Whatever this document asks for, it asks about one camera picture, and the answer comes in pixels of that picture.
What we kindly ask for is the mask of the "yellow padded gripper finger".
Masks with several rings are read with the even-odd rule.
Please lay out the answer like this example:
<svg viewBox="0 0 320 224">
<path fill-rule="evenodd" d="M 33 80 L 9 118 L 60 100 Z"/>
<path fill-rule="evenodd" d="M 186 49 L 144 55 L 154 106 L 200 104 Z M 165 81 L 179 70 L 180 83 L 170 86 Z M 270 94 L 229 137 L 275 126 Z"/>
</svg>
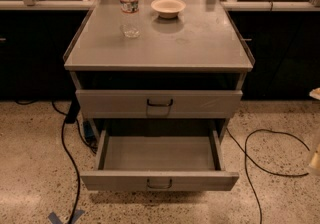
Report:
<svg viewBox="0 0 320 224">
<path fill-rule="evenodd" d="M 313 145 L 307 168 L 310 174 L 320 175 L 320 142 Z"/>
</svg>

